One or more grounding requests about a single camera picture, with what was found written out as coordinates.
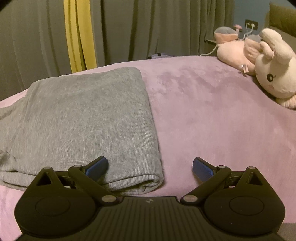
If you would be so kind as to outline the grey sweatpants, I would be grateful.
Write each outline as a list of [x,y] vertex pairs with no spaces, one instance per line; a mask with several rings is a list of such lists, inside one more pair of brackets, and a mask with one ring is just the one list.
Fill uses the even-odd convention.
[[65,171],[100,156],[99,183],[123,195],[145,194],[164,180],[149,97],[137,68],[34,82],[1,109],[1,185],[25,190],[39,171]]

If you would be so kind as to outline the pink bed blanket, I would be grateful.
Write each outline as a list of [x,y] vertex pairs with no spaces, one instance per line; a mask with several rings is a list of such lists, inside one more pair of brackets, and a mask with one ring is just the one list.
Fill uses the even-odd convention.
[[[213,57],[117,63],[77,75],[124,67],[137,68],[145,83],[164,175],[159,187],[138,195],[183,196],[199,184],[192,173],[195,157],[233,170],[255,166],[285,204],[280,234],[295,240],[295,111],[270,99],[254,78]],[[1,109],[27,90],[3,100]],[[1,240],[21,234],[14,208],[22,193],[1,185]]]

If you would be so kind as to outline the cream bunny plush toy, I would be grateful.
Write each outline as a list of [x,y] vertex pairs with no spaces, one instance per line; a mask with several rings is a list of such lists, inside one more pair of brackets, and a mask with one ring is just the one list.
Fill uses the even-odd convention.
[[262,52],[255,61],[257,81],[278,104],[295,109],[295,52],[273,29],[264,28],[259,35]]

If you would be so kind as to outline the pink plush toy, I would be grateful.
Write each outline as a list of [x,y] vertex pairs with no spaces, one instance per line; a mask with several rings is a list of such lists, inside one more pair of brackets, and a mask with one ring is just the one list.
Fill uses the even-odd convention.
[[241,71],[244,74],[255,75],[255,61],[260,54],[260,41],[258,35],[248,35],[239,39],[240,25],[218,27],[214,31],[217,45],[217,57],[223,63]]

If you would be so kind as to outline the white grey headset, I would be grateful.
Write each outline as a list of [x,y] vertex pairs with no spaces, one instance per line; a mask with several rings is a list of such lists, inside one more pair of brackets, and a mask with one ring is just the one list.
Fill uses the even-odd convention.
[[174,55],[166,54],[166,53],[156,53],[151,56],[148,56],[147,59],[159,59],[159,58],[171,58]]

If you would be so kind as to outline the grey curtain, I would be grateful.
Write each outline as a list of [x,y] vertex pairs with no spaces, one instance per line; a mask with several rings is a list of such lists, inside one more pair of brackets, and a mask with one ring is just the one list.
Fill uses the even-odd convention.
[[[156,53],[198,55],[234,1],[90,1],[97,67]],[[1,99],[72,73],[63,1],[1,1]]]

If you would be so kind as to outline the yellow curtain stripe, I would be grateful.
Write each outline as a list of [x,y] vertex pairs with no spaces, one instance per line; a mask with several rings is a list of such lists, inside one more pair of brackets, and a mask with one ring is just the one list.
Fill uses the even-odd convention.
[[90,1],[64,0],[63,6],[71,71],[97,67]]

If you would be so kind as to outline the dark olive pillow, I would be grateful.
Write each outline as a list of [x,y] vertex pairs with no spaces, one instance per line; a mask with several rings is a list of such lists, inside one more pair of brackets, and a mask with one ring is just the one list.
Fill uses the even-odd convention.
[[270,28],[278,32],[294,52],[296,45],[295,17],[295,9],[270,2],[269,12],[265,16],[265,23],[263,26],[263,28]]

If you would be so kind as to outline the wall power outlet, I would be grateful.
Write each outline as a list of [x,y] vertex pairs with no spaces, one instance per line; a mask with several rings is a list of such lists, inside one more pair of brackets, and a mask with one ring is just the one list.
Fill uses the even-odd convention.
[[245,20],[245,27],[247,29],[257,30],[258,29],[258,22],[252,20]]

